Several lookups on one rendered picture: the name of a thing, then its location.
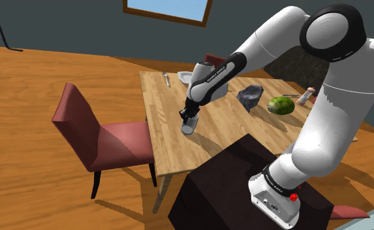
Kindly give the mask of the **dark robot stand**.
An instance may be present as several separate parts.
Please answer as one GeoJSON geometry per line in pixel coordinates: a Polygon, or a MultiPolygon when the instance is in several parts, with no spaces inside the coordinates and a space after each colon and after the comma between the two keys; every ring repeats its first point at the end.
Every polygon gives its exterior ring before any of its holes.
{"type": "Polygon", "coordinates": [[[276,157],[245,135],[190,172],[168,218],[175,230],[283,230],[251,202],[249,178],[276,157]]]}

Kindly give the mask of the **red chair with black legs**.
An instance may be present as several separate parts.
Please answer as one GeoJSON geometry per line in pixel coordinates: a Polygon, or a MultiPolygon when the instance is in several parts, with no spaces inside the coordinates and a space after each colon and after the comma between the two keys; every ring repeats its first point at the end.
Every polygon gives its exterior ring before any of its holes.
{"type": "Polygon", "coordinates": [[[330,216],[330,220],[353,220],[364,218],[370,218],[369,214],[359,208],[347,205],[335,205],[330,216]]]}
{"type": "Polygon", "coordinates": [[[94,174],[91,198],[96,198],[101,172],[148,165],[157,186],[149,126],[143,122],[100,124],[79,89],[66,83],[52,123],[74,150],[83,166],[94,174]]]}
{"type": "Polygon", "coordinates": [[[222,64],[225,61],[225,58],[207,53],[204,61],[211,63],[215,68],[217,68],[218,66],[220,66],[220,64],[222,64]]]}

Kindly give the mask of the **white plate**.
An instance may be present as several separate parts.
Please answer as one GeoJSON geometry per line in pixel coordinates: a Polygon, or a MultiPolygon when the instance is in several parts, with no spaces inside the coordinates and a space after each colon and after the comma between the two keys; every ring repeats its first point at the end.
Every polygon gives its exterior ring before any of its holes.
{"type": "Polygon", "coordinates": [[[191,83],[191,79],[192,79],[192,75],[193,75],[193,73],[189,72],[189,71],[179,71],[177,73],[177,76],[178,76],[179,80],[183,84],[190,84],[191,83]]]}

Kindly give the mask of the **grey cup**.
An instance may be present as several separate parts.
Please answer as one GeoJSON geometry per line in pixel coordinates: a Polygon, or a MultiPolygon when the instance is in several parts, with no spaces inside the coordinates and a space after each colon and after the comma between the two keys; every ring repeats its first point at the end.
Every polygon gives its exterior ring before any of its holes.
{"type": "Polygon", "coordinates": [[[191,135],[195,130],[195,127],[198,123],[198,119],[199,119],[199,114],[196,114],[192,118],[188,118],[186,122],[182,123],[181,132],[184,135],[191,135]]]}

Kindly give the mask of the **dark grey rock-shaped object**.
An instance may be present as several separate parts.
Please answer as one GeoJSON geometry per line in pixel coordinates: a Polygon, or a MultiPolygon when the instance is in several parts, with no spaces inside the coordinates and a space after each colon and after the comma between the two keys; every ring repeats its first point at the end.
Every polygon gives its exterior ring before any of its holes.
{"type": "Polygon", "coordinates": [[[258,105],[264,89],[260,85],[250,85],[241,90],[236,98],[243,105],[247,112],[258,105]]]}

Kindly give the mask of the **wooden dining table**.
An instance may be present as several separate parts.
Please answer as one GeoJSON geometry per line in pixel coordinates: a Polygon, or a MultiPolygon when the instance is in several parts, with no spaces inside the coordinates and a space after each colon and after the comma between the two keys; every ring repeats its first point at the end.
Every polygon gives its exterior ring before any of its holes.
{"type": "Polygon", "coordinates": [[[141,71],[139,77],[157,178],[161,180],[154,213],[175,174],[194,170],[248,133],[271,153],[281,154],[297,138],[313,106],[308,101],[296,105],[288,115],[272,114],[267,109],[270,99],[296,94],[296,90],[280,79],[238,76],[229,81],[224,97],[201,107],[194,133],[184,135],[179,111],[185,105],[187,86],[175,73],[168,75],[171,87],[159,72],[141,71]],[[250,85],[260,85],[264,91],[258,105],[247,112],[236,96],[250,85]]]}

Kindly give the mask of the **pale shaker with brown cap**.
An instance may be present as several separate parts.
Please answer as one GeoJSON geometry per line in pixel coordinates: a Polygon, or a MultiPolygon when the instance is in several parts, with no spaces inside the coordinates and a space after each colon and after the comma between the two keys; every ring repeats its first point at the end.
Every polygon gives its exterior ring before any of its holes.
{"type": "Polygon", "coordinates": [[[305,93],[296,101],[296,103],[300,106],[305,105],[306,101],[309,99],[309,97],[315,93],[315,88],[309,87],[305,91],[305,93]]]}

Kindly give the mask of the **green watermelon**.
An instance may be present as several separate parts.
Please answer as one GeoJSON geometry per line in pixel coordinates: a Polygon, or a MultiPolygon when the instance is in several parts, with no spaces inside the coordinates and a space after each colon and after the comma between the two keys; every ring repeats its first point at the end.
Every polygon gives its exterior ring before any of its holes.
{"type": "Polygon", "coordinates": [[[290,114],[294,109],[294,101],[288,97],[274,97],[268,103],[268,111],[277,115],[290,114]]]}

